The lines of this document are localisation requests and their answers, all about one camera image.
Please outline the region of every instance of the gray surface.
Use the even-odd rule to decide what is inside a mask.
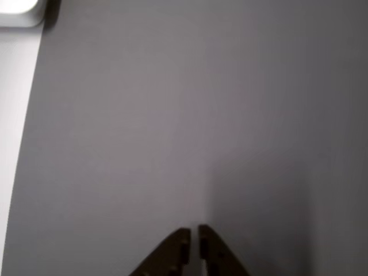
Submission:
[[[304,2],[63,1],[3,276],[127,275],[203,222],[253,275],[366,275],[366,4]]]

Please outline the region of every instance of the gray table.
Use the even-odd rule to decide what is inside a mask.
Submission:
[[[366,275],[367,19],[353,2],[63,1],[3,276],[127,275],[199,223],[253,275]]]

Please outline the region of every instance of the white object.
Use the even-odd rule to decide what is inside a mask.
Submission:
[[[0,32],[0,274],[18,153],[42,29],[43,23],[31,32]]]
[[[0,27],[32,27],[39,24],[47,0],[0,0]]]

